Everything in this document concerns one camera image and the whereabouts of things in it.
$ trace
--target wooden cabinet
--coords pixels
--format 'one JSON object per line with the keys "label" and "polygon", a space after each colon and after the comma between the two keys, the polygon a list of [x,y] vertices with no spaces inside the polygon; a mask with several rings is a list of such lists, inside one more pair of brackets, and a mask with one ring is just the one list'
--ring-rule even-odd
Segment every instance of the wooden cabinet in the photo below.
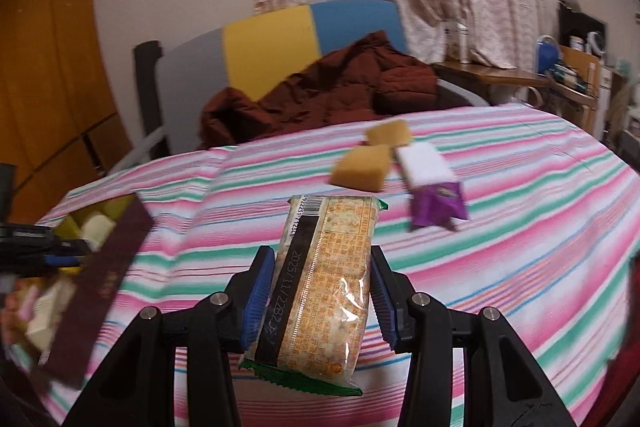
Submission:
{"label": "wooden cabinet", "polygon": [[92,1],[0,0],[0,162],[18,167],[17,223],[34,223],[131,149]]}

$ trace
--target screw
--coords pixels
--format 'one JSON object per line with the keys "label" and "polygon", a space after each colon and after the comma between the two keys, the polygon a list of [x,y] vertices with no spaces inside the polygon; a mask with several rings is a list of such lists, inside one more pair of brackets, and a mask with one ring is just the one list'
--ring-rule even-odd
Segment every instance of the screw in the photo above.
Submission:
{"label": "screw", "polygon": [[496,321],[500,318],[500,312],[495,308],[485,308],[484,310],[482,310],[482,315],[484,315],[490,321]]}
{"label": "screw", "polygon": [[209,297],[209,301],[211,304],[215,304],[216,306],[222,306],[222,304],[226,304],[229,300],[229,295],[224,292],[215,292],[212,296]]}
{"label": "screw", "polygon": [[142,311],[140,312],[140,318],[149,321],[154,318],[157,313],[158,310],[156,310],[156,308],[154,308],[153,306],[147,306],[146,308],[142,308]]}
{"label": "screw", "polygon": [[418,304],[418,306],[426,306],[431,302],[431,297],[426,293],[418,292],[414,293],[411,296],[411,300],[414,302],[414,304]]}

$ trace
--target striped tablecloth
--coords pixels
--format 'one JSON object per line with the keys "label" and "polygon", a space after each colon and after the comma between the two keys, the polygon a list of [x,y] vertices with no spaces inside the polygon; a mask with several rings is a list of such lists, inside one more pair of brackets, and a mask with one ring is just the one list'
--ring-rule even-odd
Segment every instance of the striped tablecloth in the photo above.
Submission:
{"label": "striped tablecloth", "polygon": [[[463,181],[470,221],[410,231],[396,168],[374,244],[416,289],[463,311],[498,307],[580,423],[615,356],[627,314],[628,261],[639,246],[640,178],[578,128],[518,105],[407,115]],[[333,126],[238,147],[172,156],[68,194],[44,220],[135,190],[156,219],[113,303],[87,377],[142,307],[194,305],[276,247],[292,194],[352,193],[327,184],[370,124]],[[24,365],[24,353],[14,351]],[[452,424],[462,425],[463,367],[454,354]],[[363,397],[290,391],[236,369],[243,425],[395,425],[408,371],[369,314],[354,380]],[[176,356],[175,415],[186,424],[186,354]],[[54,384],[44,404],[61,421],[77,393]]]}

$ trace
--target purple snack package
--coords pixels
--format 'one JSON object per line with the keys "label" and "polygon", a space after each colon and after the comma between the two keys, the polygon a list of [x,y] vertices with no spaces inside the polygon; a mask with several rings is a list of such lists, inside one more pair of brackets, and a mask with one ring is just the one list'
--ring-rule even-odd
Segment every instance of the purple snack package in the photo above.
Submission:
{"label": "purple snack package", "polygon": [[469,219],[460,182],[425,185],[411,190],[412,225],[430,227],[444,225],[452,218]]}

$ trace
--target yellow sponge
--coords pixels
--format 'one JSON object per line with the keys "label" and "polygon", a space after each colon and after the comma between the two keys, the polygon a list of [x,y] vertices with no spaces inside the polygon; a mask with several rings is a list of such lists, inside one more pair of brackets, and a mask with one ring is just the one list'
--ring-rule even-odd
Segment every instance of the yellow sponge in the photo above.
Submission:
{"label": "yellow sponge", "polygon": [[380,192],[391,168],[391,149],[387,145],[361,145],[351,149],[334,167],[332,185]]}
{"label": "yellow sponge", "polygon": [[402,147],[409,145],[414,139],[411,136],[409,126],[404,120],[391,120],[371,127],[366,131],[369,145],[388,145],[389,147]]}

